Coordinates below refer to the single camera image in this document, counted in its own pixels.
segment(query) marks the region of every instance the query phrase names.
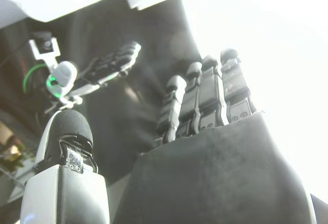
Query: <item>bright white background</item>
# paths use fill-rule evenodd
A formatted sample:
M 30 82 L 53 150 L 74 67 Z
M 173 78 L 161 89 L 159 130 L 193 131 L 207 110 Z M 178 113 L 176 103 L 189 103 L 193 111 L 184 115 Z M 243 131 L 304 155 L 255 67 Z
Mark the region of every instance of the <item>bright white background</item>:
M 183 0 L 202 56 L 240 53 L 288 161 L 328 203 L 328 0 Z

